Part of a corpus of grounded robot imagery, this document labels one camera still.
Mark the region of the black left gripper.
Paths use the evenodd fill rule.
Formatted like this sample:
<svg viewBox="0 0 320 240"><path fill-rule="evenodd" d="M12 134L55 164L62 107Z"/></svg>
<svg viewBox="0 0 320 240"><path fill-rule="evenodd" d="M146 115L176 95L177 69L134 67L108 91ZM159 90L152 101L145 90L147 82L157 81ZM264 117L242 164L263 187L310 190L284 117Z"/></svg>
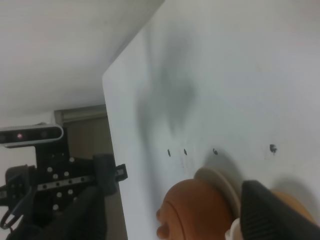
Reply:
<svg viewBox="0 0 320 240"><path fill-rule="evenodd" d="M93 161L71 157L46 169L34 165L10 167L5 172L5 185L0 188L0 205L8 208L0 223L13 225L24 217L46 225L66 209L44 228L20 224L14 238L105 240L104 195L114 195L118 182L124 180L126 165L116 165L113 154L94 155ZM92 186L96 182L103 192Z"/></svg>

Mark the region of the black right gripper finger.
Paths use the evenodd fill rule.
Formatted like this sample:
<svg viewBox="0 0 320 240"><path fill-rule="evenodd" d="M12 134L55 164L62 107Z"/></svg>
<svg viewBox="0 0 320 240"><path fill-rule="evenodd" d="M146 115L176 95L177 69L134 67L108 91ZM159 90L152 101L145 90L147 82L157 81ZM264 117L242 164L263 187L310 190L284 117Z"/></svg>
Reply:
<svg viewBox="0 0 320 240"><path fill-rule="evenodd" d="M257 180L241 187L240 228L245 240L318 240L320 227Z"/></svg>

